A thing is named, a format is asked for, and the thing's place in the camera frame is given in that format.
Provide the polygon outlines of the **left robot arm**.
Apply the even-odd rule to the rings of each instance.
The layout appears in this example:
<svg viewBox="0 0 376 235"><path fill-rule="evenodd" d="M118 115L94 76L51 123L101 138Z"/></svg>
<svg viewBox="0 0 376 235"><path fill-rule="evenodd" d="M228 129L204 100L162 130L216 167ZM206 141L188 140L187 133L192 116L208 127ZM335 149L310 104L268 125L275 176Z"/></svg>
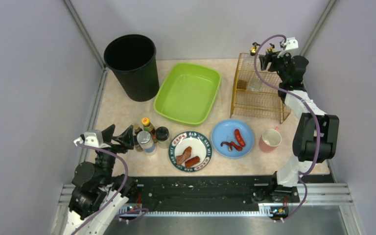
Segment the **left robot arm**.
<svg viewBox="0 0 376 235"><path fill-rule="evenodd" d="M137 182L120 154L134 149L133 126L114 136L116 126L89 130L74 145L96 152L95 162L82 162L72 180L74 189L68 204L64 235L102 235L118 211L136 192Z"/></svg>

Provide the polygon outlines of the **yellow cap sauce bottle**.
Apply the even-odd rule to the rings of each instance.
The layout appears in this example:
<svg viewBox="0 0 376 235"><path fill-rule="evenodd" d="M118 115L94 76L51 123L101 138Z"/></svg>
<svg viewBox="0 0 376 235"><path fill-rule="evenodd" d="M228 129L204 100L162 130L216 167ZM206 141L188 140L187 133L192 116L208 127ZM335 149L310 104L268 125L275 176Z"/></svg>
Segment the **yellow cap sauce bottle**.
<svg viewBox="0 0 376 235"><path fill-rule="evenodd" d="M153 139L154 143L157 143L157 138L156 138L156 129L151 123L150 119L148 117L144 117L141 120L141 123L143 125L144 131L147 131L151 134L151 137Z"/></svg>

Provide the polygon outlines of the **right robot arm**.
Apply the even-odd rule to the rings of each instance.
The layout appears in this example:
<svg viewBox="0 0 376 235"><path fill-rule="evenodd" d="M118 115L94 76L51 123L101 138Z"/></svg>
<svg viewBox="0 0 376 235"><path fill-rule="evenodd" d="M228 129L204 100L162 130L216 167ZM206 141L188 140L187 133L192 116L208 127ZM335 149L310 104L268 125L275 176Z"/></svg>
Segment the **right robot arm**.
<svg viewBox="0 0 376 235"><path fill-rule="evenodd" d="M299 119L292 142L293 155L274 173L266 193L273 202L280 202L294 195L297 184L316 164L334 157L339 118L326 114L308 97L303 85L303 75L309 64L305 57L273 51L250 55L258 78L276 89L283 104Z"/></svg>

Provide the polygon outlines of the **glass bottle with brown sauce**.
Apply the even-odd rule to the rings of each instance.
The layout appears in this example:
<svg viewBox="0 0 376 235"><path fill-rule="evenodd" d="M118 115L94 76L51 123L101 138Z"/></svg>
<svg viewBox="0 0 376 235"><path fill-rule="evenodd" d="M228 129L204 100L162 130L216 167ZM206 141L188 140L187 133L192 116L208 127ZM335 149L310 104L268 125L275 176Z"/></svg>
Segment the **glass bottle with brown sauce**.
<svg viewBox="0 0 376 235"><path fill-rule="evenodd" d="M256 42L252 43L249 53L244 53L241 56L241 65L239 67L238 82L236 85L237 89L254 92L260 89L262 83L257 77L254 68L254 58L259 46L260 44Z"/></svg>

